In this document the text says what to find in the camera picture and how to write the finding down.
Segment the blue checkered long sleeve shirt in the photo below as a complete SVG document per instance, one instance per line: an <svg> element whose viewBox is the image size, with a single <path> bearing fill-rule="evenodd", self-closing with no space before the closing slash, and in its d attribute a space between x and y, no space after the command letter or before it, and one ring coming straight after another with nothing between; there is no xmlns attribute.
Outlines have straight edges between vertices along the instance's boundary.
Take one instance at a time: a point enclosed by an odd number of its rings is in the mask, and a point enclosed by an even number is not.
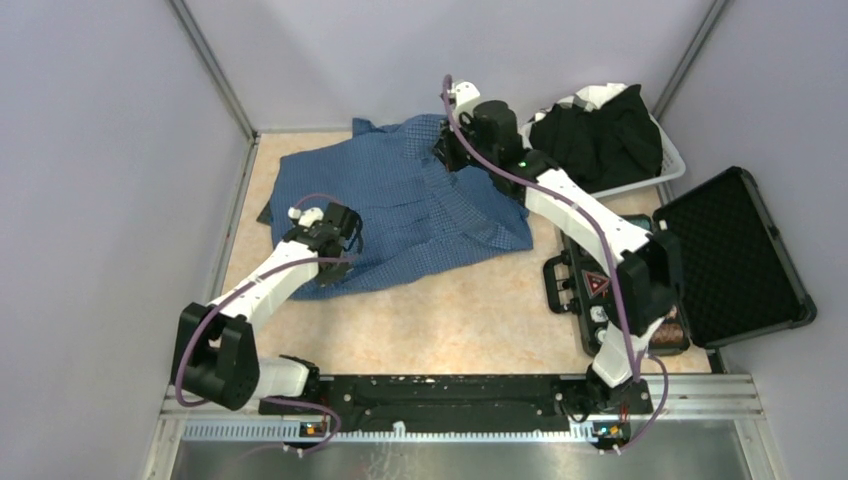
<svg viewBox="0 0 848 480"><path fill-rule="evenodd" d="M349 140L281 157L270 196L271 238L290 229L297 201L330 195L363 220L364 250L345 277L310 282L295 300L324 300L388 289L424 276L530 250L528 212L480 169L448 172L434 156L444 116L423 114L378 127L352 122Z"/></svg>

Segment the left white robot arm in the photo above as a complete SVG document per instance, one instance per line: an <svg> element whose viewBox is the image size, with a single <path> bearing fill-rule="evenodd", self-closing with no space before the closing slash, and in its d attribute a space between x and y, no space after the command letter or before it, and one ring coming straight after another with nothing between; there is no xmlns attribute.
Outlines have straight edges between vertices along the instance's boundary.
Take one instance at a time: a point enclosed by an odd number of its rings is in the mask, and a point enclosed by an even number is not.
<svg viewBox="0 0 848 480"><path fill-rule="evenodd" d="M171 372L180 405L236 411L255 397L282 397L303 414L319 404L317 367L287 355L261 357L256 336L299 288L347 275L364 247L364 222L336 202L292 207L289 219L291 228L259 267L218 298L180 313Z"/></svg>

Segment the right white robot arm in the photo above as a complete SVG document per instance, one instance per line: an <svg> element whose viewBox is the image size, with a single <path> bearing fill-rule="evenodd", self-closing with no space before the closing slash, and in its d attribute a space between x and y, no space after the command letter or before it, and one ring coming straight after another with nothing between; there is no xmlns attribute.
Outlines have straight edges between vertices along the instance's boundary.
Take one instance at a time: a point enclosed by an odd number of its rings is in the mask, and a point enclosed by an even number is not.
<svg viewBox="0 0 848 480"><path fill-rule="evenodd" d="M440 98L446 118L434 153L445 168L484 171L500 193L582 247L609 279L616 314L587 370L586 397L594 409L614 411L640 381L649 341L682 297L678 238L623 219L550 156L527 147L506 102L485 100L474 84L451 76L443 78Z"/></svg>

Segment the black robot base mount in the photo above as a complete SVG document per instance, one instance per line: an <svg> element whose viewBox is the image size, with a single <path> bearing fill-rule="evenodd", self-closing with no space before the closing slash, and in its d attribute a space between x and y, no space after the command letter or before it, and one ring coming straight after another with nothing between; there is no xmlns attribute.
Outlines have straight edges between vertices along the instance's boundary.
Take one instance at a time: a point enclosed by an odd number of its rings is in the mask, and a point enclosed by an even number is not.
<svg viewBox="0 0 848 480"><path fill-rule="evenodd" d="M604 393L582 375L336 375L311 382L301 401L335 412L344 433L564 432L572 422L650 414L645 382Z"/></svg>

